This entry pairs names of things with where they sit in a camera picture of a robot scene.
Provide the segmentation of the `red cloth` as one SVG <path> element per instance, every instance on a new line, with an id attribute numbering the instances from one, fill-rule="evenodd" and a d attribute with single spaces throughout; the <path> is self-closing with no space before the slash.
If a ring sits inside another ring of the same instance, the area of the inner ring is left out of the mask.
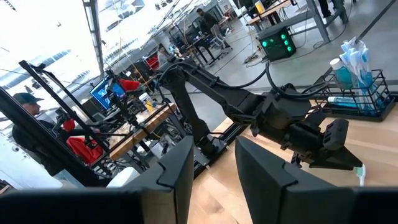
<path id="1" fill-rule="evenodd" d="M 103 148 L 84 129 L 76 128 L 74 119 L 65 121 L 63 129 L 67 133 L 66 144 L 85 164 L 93 165 L 104 154 Z"/>

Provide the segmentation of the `white office chair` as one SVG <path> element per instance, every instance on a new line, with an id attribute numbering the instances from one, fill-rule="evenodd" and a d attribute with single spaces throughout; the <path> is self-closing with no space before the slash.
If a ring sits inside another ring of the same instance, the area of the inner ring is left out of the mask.
<path id="1" fill-rule="evenodd" d="M 220 28 L 218 26 L 218 24 L 215 24 L 211 27 L 211 33 L 213 34 L 213 37 L 215 38 L 216 42 L 219 44 L 221 49 L 228 49 L 231 46 L 227 43 L 227 41 L 225 41 Z"/>

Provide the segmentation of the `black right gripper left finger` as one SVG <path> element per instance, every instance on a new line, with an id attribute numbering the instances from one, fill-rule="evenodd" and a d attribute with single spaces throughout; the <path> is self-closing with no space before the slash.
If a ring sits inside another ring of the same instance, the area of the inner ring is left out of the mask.
<path id="1" fill-rule="evenodd" d="M 0 224 L 187 224 L 193 138 L 123 187 L 38 189 L 0 196 Z"/>

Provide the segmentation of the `person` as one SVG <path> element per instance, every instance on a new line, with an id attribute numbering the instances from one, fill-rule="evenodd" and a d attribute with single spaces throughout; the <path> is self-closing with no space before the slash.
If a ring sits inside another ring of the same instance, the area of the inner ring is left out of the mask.
<path id="1" fill-rule="evenodd" d="M 327 0 L 318 0 L 320 5 L 320 9 L 324 18 L 330 17 L 331 12 L 329 10 L 328 1 Z"/>
<path id="2" fill-rule="evenodd" d="M 36 98 L 30 93 L 16 93 L 13 97 L 32 116 L 39 114 L 40 106 L 38 102 L 42 101 L 42 98 Z M 12 129 L 12 137 L 18 145 L 33 152 L 51 176 L 55 177 L 65 169 L 64 166 L 49 154 L 49 150 L 44 149 L 35 138 L 24 130 L 24 127 L 15 124 Z"/>
<path id="3" fill-rule="evenodd" d="M 163 66 L 163 64 L 167 63 L 168 57 L 169 53 L 165 50 L 165 48 L 162 46 L 158 46 L 157 58 L 160 67 Z"/>
<path id="4" fill-rule="evenodd" d="M 198 8 L 197 14 L 201 17 L 200 19 L 200 29 L 202 32 L 209 34 L 211 28 L 214 25 L 218 25 L 218 21 L 209 12 L 205 12 L 203 9 Z"/>

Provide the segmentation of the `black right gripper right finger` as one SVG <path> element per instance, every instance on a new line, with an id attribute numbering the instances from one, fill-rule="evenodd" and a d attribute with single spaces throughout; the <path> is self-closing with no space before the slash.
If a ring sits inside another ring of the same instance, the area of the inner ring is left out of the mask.
<path id="1" fill-rule="evenodd" d="M 398 187 L 337 187 L 244 136 L 235 157 L 253 224 L 398 224 Z"/>

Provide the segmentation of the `red glove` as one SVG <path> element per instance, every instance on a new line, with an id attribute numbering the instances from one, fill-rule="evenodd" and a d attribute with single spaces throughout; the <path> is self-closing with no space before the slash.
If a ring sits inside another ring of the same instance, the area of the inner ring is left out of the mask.
<path id="1" fill-rule="evenodd" d="M 126 79 L 120 79 L 119 80 L 119 84 L 125 91 L 138 90 L 140 88 L 140 85 L 141 85 L 141 83 L 139 81 L 126 80 Z"/>

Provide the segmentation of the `light blue toothpaste tube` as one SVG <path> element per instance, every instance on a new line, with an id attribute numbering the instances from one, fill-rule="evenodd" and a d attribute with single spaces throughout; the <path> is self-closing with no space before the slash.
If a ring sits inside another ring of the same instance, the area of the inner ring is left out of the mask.
<path id="1" fill-rule="evenodd" d="M 329 96 L 328 102 L 338 106 L 344 106 L 349 108 L 359 108 L 359 103 L 353 97 L 346 96 Z"/>

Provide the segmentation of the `computer tower green lights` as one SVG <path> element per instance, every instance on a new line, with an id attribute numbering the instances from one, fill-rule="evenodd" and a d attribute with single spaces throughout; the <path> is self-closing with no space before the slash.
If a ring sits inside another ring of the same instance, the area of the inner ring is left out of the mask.
<path id="1" fill-rule="evenodd" d="M 289 58 L 296 53 L 297 48 L 286 27 L 278 29 L 269 27 L 261 31 L 258 38 L 267 58 L 271 62 Z"/>

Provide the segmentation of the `blue screen monitor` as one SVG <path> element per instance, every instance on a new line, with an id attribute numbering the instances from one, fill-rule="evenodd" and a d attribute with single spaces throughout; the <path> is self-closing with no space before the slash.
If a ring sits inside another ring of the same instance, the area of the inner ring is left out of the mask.
<path id="1" fill-rule="evenodd" d="M 106 110 L 110 109 L 112 102 L 108 97 L 108 88 L 110 86 L 110 78 L 106 77 L 101 80 L 91 91 L 91 96 Z M 113 93 L 117 95 L 118 98 L 122 98 L 125 95 L 123 88 L 115 83 L 111 89 Z"/>

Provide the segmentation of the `wooden workbench black frame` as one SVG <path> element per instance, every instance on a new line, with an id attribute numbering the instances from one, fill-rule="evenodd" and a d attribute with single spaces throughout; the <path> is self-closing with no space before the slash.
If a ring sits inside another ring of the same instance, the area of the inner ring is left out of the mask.
<path id="1" fill-rule="evenodd" d="M 177 110 L 177 105 L 171 103 L 169 105 L 158 105 L 153 111 L 144 111 L 138 113 L 137 121 L 142 123 L 148 132 L 152 132 L 167 118 L 174 114 Z M 134 126 L 131 127 L 129 123 L 123 124 L 120 128 L 113 132 L 114 134 L 124 134 L 124 136 L 111 136 L 109 140 L 109 157 L 112 160 L 122 158 L 128 151 L 147 137 L 147 134 L 142 129 L 138 128 L 134 131 Z"/>

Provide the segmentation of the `green white toothbrush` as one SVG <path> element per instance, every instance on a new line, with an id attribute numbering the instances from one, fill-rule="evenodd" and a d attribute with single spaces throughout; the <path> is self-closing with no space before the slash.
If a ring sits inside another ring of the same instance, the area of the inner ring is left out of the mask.
<path id="1" fill-rule="evenodd" d="M 359 185 L 361 187 L 364 187 L 364 182 L 365 182 L 365 178 L 366 178 L 366 166 L 365 166 L 365 164 L 362 164 L 361 167 L 356 167 L 354 170 L 355 170 L 356 176 L 359 179 Z"/>

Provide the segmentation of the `wooden workbench grey legs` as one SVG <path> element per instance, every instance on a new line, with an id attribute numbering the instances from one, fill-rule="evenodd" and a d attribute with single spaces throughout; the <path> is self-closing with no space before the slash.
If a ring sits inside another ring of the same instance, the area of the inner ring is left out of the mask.
<path id="1" fill-rule="evenodd" d="M 260 23 L 264 19 L 268 19 L 270 23 L 274 23 L 271 27 L 268 27 L 266 31 L 273 31 L 277 29 L 281 29 L 283 27 L 291 27 L 296 24 L 299 24 L 301 22 L 307 22 L 308 20 L 312 19 L 314 20 L 315 25 L 312 27 L 306 26 L 306 28 L 295 32 L 293 35 L 299 35 L 301 33 L 306 33 L 310 30 L 317 29 L 323 39 L 323 43 L 327 44 L 331 42 L 331 39 L 329 37 L 327 27 L 332 24 L 332 22 L 337 19 L 338 17 L 341 19 L 343 25 L 347 25 L 348 23 L 348 18 L 349 15 L 347 15 L 346 9 L 344 5 L 338 1 L 336 3 L 336 11 L 335 14 L 330 17 L 330 20 L 327 21 L 326 23 L 323 22 L 323 19 L 321 18 L 317 5 L 314 0 L 305 0 L 307 3 L 306 7 L 303 7 L 302 9 L 304 10 L 303 13 L 297 14 L 296 16 L 290 17 L 287 20 L 281 21 L 278 18 L 278 11 L 289 6 L 295 5 L 294 0 L 283 0 L 281 2 L 275 2 L 272 6 L 268 7 L 263 13 L 259 14 L 255 18 L 251 19 L 248 23 L 247 26 L 254 26 L 256 29 L 257 33 L 261 33 L 262 29 L 260 27 Z"/>

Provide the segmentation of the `small yellow canister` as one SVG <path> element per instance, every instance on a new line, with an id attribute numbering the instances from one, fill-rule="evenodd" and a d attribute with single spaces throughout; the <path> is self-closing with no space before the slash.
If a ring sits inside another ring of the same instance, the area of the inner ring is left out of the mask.
<path id="1" fill-rule="evenodd" d="M 154 111 L 156 109 L 156 104 L 148 93 L 144 92 L 139 96 L 139 99 L 142 101 L 148 111 Z"/>

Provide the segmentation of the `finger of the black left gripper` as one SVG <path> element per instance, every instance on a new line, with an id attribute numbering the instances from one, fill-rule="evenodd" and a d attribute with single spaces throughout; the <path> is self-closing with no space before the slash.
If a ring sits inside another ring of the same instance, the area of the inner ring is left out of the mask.
<path id="1" fill-rule="evenodd" d="M 346 147 L 336 151 L 320 151 L 310 164 L 311 168 L 353 170 L 355 167 L 362 167 L 363 163 Z"/>

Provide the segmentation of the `teal mouthwash bottle white cap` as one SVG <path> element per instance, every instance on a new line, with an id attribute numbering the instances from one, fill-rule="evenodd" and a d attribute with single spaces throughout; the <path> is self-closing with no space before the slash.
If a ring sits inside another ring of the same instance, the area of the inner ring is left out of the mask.
<path id="1" fill-rule="evenodd" d="M 331 60 L 330 67 L 334 71 L 335 82 L 341 89 L 347 90 L 353 87 L 351 73 L 340 58 L 334 58 Z"/>

